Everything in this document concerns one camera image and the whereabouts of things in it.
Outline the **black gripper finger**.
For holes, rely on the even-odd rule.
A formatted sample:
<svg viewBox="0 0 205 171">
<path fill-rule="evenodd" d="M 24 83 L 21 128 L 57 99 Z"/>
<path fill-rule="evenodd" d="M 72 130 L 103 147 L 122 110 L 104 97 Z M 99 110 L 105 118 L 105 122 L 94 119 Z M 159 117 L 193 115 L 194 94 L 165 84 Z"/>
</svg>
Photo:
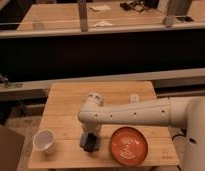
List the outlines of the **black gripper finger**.
<svg viewBox="0 0 205 171">
<path fill-rule="evenodd" d="M 95 150 L 96 143 L 97 136 L 92 133 L 88 133 L 84 144 L 84 150 L 86 152 L 92 153 Z"/>
</svg>

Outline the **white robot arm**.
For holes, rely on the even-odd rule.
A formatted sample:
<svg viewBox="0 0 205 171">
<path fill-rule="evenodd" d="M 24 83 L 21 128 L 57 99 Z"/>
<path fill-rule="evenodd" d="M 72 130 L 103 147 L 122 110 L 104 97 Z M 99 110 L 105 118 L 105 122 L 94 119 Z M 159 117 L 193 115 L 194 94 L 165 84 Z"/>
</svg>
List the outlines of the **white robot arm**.
<svg viewBox="0 0 205 171">
<path fill-rule="evenodd" d="M 104 106 L 98 93 L 91 93 L 78 112 L 88 133 L 102 124 L 171 126 L 187 129 L 182 171 L 205 171 L 205 96 L 168 97 Z"/>
</svg>

